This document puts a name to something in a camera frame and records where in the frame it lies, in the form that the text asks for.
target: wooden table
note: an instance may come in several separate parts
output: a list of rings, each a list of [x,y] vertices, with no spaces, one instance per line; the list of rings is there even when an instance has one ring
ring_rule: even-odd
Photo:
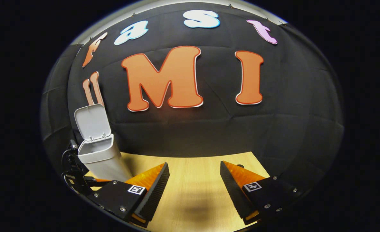
[[[245,228],[220,176],[220,161],[270,177],[251,152],[217,157],[171,158],[121,153],[133,176],[167,162],[165,191],[146,230],[152,232],[233,232]]]

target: white trash can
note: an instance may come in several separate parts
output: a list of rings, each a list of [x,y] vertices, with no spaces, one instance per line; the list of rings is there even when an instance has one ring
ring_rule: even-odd
[[[77,109],[74,117],[84,139],[78,149],[78,158],[95,177],[122,182],[132,178],[114,141],[103,105],[94,104]]]

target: black fabric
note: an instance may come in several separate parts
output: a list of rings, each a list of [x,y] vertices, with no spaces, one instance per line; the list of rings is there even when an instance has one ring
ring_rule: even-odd
[[[67,106],[67,83],[74,57],[81,45],[70,45],[53,66],[41,95],[40,129],[47,156],[62,173],[61,155],[74,139]]]
[[[183,24],[183,13],[192,9],[216,12],[221,24],[210,29],[188,28]],[[278,44],[261,38],[247,19],[268,27]],[[114,45],[120,31],[142,20],[148,21],[146,34]],[[82,68],[88,46],[104,32],[107,37],[93,53],[91,62]],[[161,108],[150,103],[146,111],[130,112],[122,60],[144,53],[159,69],[168,52],[183,45],[201,49],[196,77],[203,105],[171,108],[166,102],[171,94],[168,89]],[[239,50],[257,53],[264,59],[260,104],[239,105],[235,101],[242,80],[240,61],[234,55]],[[287,170],[284,176],[291,177],[291,181],[311,186],[330,167],[343,135],[340,86],[322,53],[288,25],[276,25],[227,6],[181,3],[158,7],[109,27],[85,44],[71,66],[67,91],[68,114],[78,144],[83,139],[74,112],[88,105],[81,84],[96,71],[112,133],[124,152],[208,157],[252,151],[270,175]],[[144,91],[143,97],[148,100]],[[301,179],[302,176],[312,180]]]

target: open lid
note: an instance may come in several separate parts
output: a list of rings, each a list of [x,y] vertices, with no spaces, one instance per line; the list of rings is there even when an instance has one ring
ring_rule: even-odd
[[[74,112],[74,117],[78,130],[86,141],[108,137],[111,134],[106,109],[102,104],[77,109]]]

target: pink letter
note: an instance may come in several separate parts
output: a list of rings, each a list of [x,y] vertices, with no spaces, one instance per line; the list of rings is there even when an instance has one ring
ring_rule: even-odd
[[[268,41],[271,44],[277,44],[277,41],[275,38],[270,37],[269,33],[267,31],[270,31],[270,29],[263,26],[260,22],[257,22],[256,20],[247,20],[248,23],[253,24],[254,28],[256,28],[256,31],[259,33],[259,35],[264,38],[266,41]]]

